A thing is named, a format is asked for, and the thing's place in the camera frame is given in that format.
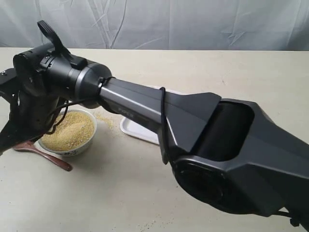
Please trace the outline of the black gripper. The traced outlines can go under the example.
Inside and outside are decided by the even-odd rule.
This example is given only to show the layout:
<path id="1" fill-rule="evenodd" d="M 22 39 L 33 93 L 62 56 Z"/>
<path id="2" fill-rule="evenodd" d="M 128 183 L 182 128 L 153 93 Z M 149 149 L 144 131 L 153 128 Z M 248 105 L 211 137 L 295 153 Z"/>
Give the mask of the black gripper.
<path id="1" fill-rule="evenodd" d="M 13 100 L 9 121 L 0 132 L 1 155 L 16 145 L 41 138 L 54 122 L 52 112 L 59 105 L 59 97 L 54 95 L 18 93 Z"/>

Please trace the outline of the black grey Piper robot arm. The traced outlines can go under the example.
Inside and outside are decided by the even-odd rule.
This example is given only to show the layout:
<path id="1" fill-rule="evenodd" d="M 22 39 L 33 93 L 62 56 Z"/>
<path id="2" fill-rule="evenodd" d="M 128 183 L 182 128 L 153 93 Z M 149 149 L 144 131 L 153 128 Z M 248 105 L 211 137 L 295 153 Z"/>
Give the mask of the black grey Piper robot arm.
<path id="1" fill-rule="evenodd" d="M 309 227 L 309 146 L 254 102 L 178 95 L 112 76 L 105 65 L 48 43 L 0 74 L 10 104 L 0 150 L 38 140 L 71 104 L 104 107 L 158 135 L 162 160 L 199 201 L 231 214 L 285 215 Z"/>

